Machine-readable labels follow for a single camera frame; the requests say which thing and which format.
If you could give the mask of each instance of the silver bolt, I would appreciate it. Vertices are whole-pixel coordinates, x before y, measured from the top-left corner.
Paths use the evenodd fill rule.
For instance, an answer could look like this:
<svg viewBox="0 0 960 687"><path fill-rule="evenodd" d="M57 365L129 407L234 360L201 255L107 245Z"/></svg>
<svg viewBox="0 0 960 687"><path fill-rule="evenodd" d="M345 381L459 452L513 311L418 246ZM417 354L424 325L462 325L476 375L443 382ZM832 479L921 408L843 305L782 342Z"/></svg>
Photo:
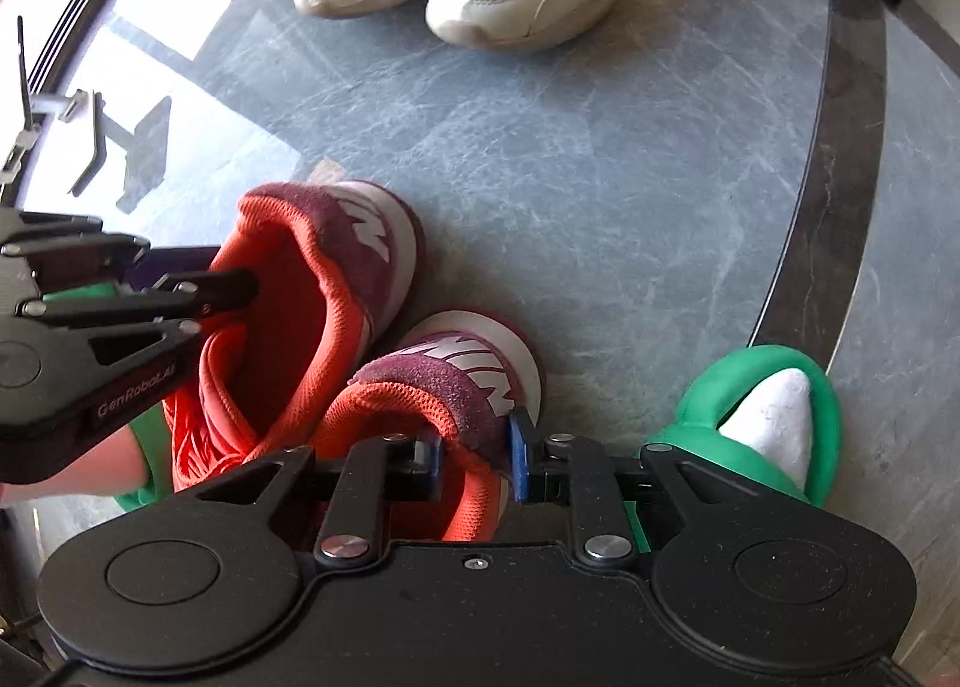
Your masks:
<svg viewBox="0 0 960 687"><path fill-rule="evenodd" d="M627 556L634 548L620 535L594 535L584 549L593 559L612 560Z"/></svg>
<svg viewBox="0 0 960 687"><path fill-rule="evenodd" d="M370 544L359 535L331 535L320 544L320 551L330 559L359 557L369 550Z"/></svg>
<svg viewBox="0 0 960 687"><path fill-rule="evenodd" d="M29 303L23 305L23 315L30 316L30 318L38 319L45 313L47 313L47 304L42 300L30 300Z"/></svg>

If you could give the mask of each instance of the white logo on shoe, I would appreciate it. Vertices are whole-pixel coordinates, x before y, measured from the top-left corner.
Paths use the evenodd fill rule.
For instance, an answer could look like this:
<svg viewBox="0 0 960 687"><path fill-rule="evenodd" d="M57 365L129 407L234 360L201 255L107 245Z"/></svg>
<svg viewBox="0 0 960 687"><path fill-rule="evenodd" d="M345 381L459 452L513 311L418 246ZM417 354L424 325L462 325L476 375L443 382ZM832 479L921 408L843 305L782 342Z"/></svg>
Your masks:
<svg viewBox="0 0 960 687"><path fill-rule="evenodd" d="M503 372L503 363L479 340L452 335L395 352L397 356L405 353L422 353L442 359L467 373L470 380L481 389L492 389L493 392L487 395L487 402L496 416L506 416L515 405L507 397L510 394L510 379Z"/></svg>
<svg viewBox="0 0 960 687"><path fill-rule="evenodd" d="M379 257L390 265L390 248L384 242L387 228L383 225L376 206L366 197L351 192L338 190L329 185L326 190L336 199L340 210L350 218L356 219L353 225L353 234L357 241L368 248L373 248Z"/></svg>

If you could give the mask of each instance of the gray tile floor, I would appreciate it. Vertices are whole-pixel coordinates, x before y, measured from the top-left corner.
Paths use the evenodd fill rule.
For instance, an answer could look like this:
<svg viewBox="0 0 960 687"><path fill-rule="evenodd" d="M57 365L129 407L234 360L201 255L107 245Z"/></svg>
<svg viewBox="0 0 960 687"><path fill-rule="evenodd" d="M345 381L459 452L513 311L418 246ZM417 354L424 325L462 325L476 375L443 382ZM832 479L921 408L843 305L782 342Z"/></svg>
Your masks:
<svg viewBox="0 0 960 687"><path fill-rule="evenodd" d="M261 182L318 164L382 182L429 237L401 321L505 316L544 359L551 427L632 452L750 337L803 177L827 0L618 0L523 58L438 43L423 7L321 22L289 0L117 0L68 83L104 94L107 164L69 197L83 142L54 127L25 206L212 243ZM960 82L892 17L888 53L877 208L832 368L847 442L830 507L913 561L901 656L927 674L960 662ZM18 522L44 551L112 513L69 500Z"/></svg>

